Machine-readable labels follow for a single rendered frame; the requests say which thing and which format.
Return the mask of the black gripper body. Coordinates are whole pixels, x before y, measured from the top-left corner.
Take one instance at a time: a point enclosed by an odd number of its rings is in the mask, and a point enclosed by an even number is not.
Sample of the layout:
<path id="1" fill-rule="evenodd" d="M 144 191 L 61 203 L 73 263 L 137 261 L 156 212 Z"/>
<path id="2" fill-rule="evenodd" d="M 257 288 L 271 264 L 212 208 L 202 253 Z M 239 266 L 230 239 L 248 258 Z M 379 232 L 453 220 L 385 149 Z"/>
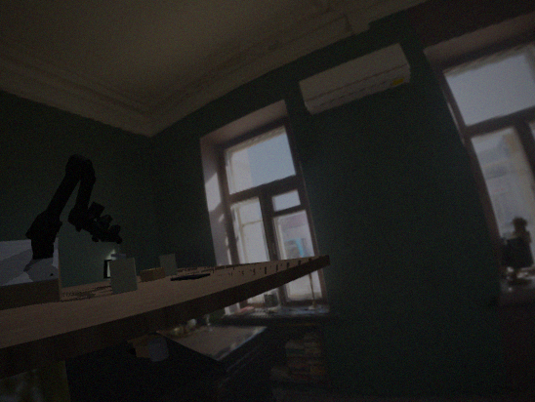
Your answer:
<path id="1" fill-rule="evenodd" d="M 90 234 L 93 235 L 92 240 L 94 242 L 99 242 L 99 240 L 104 240 L 105 236 L 116 239 L 119 235 L 118 232 L 120 229 L 121 225 L 119 224 L 112 225 L 111 228 L 108 229 L 107 226 L 103 226 L 100 221 L 97 221 L 96 227 L 92 232 L 90 232 Z"/>

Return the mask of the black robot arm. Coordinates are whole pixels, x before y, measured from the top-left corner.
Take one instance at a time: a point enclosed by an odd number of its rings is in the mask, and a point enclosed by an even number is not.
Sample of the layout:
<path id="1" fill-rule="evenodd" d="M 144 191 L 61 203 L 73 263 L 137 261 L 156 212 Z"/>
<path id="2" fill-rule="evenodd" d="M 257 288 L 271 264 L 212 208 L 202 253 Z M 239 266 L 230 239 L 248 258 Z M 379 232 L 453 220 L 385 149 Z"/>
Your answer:
<path id="1" fill-rule="evenodd" d="M 91 160 L 80 154 L 74 154 L 69 157 L 65 165 L 64 179 L 62 179 L 47 210 L 37 216 L 25 234 L 28 239 L 31 239 L 32 258 L 34 260 L 53 257 L 56 235 L 60 227 L 62 227 L 60 215 L 70 194 L 79 181 L 81 182 L 76 204 L 70 210 L 67 219 L 69 223 L 74 225 L 75 230 L 78 232 L 80 232 L 81 228 L 92 232 L 96 227 L 97 221 L 100 221 L 103 226 L 110 226 L 109 223 L 113 221 L 111 215 L 108 214 L 101 217 L 101 213 L 105 209 L 103 205 L 93 201 L 91 207 L 88 209 L 93 183 L 96 182 L 94 174 L 95 170 Z M 97 221 L 94 221 L 94 219 Z"/>

